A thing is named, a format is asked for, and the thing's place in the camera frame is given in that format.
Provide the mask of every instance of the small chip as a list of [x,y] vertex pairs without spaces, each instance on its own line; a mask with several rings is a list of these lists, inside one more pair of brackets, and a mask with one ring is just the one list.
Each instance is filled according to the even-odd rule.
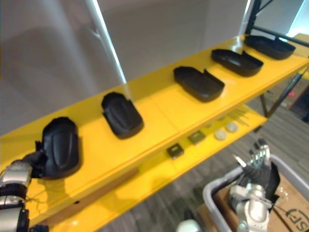
[[188,138],[189,140],[193,143],[193,144],[198,144],[199,142],[201,142],[203,139],[205,139],[205,135],[203,134],[203,132],[201,132],[200,130],[198,130],[197,132],[191,134]]
[[174,144],[173,146],[167,149],[167,152],[174,160],[183,154],[183,148],[179,144]]

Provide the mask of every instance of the plastic bin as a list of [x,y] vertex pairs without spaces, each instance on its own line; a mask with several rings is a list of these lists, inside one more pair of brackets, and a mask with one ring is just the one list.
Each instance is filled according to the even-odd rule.
[[[275,155],[270,156],[271,161],[278,167],[279,172],[309,201],[309,185],[295,173],[284,161]],[[220,189],[226,187],[235,181],[242,174],[242,168],[239,166],[223,177],[215,179],[207,184],[203,189],[204,202],[210,212],[211,218],[220,232],[232,232],[226,220],[220,213],[212,196]]]

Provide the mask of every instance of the black object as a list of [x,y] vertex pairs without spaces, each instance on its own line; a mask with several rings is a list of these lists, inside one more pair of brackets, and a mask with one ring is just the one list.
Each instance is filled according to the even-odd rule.
[[203,139],[205,139],[205,135],[203,132],[201,132],[200,130],[198,130],[197,132],[191,134],[188,139],[193,143],[193,144],[198,144],[199,142],[201,142]]
[[68,117],[53,119],[43,130],[44,159],[35,166],[41,169],[39,177],[58,179],[73,174],[80,168],[77,127]]
[[167,152],[169,153],[171,158],[174,160],[183,154],[183,148],[179,144],[174,144],[173,146],[167,149]]
[[17,232],[27,232],[29,228],[29,210],[22,209],[19,212]]
[[174,69],[174,77],[188,93],[202,102],[217,98],[224,88],[224,83],[204,69],[204,73],[192,67],[180,66]]
[[29,229],[29,232],[49,232],[48,226],[45,225],[36,225]]
[[137,134],[144,126],[139,112],[123,94],[112,92],[102,101],[103,115],[113,133],[120,139]]
[[17,196],[26,198],[27,187],[18,183],[5,184],[0,188],[0,196]]
[[264,36],[249,35],[245,38],[245,44],[274,59],[288,58],[295,50],[294,46],[281,41],[278,37],[271,40]]
[[250,56],[245,51],[238,54],[230,50],[216,49],[211,52],[211,58],[242,76],[252,76],[263,66],[262,61]]

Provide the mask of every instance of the shelf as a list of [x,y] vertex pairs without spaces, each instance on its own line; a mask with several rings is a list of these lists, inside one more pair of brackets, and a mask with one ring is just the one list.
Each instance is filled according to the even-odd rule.
[[[61,223],[49,224],[51,232],[90,232],[99,229],[267,120],[249,107],[242,106],[240,110],[245,112],[240,117],[241,120],[249,126],[234,121],[233,115],[214,122],[210,127],[202,127],[200,130],[206,138],[199,144],[193,145],[188,139],[179,141],[184,149],[182,156],[172,160],[165,151],[153,155],[139,166],[139,173],[130,180],[94,200],[82,211]],[[214,132],[219,128],[224,129],[230,121],[234,121],[239,126],[239,130],[228,133],[224,141],[216,140]]]
[[[30,224],[35,225],[122,174],[140,165],[151,155],[166,149],[221,115],[258,96],[289,75],[305,67],[309,60],[290,56],[274,60],[259,52],[246,51],[264,62],[259,73],[241,77],[210,58],[215,48],[242,50],[242,37],[177,61],[158,71],[135,79],[123,86],[83,100],[40,118],[1,137],[1,169],[13,160],[34,150],[42,130],[53,118],[68,116],[78,126],[83,164],[80,170],[53,181],[34,179],[28,190]],[[209,103],[201,103],[186,93],[173,79],[173,69],[193,66],[207,70],[225,83],[222,95]],[[145,127],[137,135],[119,140],[102,116],[101,101],[110,91],[124,93],[132,99],[143,117]]]

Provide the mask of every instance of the metal rod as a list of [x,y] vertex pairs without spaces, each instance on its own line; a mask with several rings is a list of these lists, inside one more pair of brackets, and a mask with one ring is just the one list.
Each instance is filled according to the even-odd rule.
[[262,107],[263,107],[264,116],[266,116],[267,115],[267,108],[266,108],[266,101],[265,101],[264,94],[261,94],[260,99],[261,99],[261,104],[262,104]]
[[279,96],[277,101],[273,104],[271,109],[267,112],[266,117],[269,118],[275,111],[276,109],[280,106],[281,102],[288,96],[289,92],[294,88],[294,86],[299,82],[301,77],[303,76],[302,73],[297,73],[292,81],[289,83],[289,85],[285,88],[285,90],[282,92],[282,94]]
[[256,14],[260,10],[261,2],[262,2],[261,0],[254,0],[253,7],[250,13],[249,20],[248,20],[248,24],[245,30],[245,34],[247,35],[251,34],[251,30],[252,30],[252,27],[254,26],[254,22],[256,19]]
[[272,31],[272,30],[268,30],[268,29],[265,29],[265,28],[262,28],[262,27],[259,27],[259,26],[254,26],[254,25],[252,26],[252,29],[259,30],[259,31],[265,32],[267,34],[271,34],[271,35],[274,35],[274,36],[277,36],[277,37],[280,37],[280,38],[292,41],[294,43],[303,45],[305,47],[309,47],[309,43],[307,43],[305,41],[298,40],[298,39],[286,36],[284,34],[281,34],[281,33],[278,33],[278,32]]
[[259,12],[260,13],[265,7],[267,7],[273,0],[269,0],[264,6],[262,6],[260,9],[259,9]]
[[97,0],[85,0],[86,5],[89,9],[90,15],[92,17],[92,20],[96,26],[98,35],[99,35],[99,39],[102,43],[102,46],[110,60],[110,62],[112,63],[112,65],[114,66],[117,75],[118,75],[118,79],[120,81],[121,84],[125,84],[126,83],[126,78],[124,75],[124,72],[122,71],[119,59],[117,57],[114,45],[112,43],[112,39],[109,35],[109,32],[107,30],[105,21],[103,19],[103,15],[101,13],[101,9],[98,5],[98,1]]

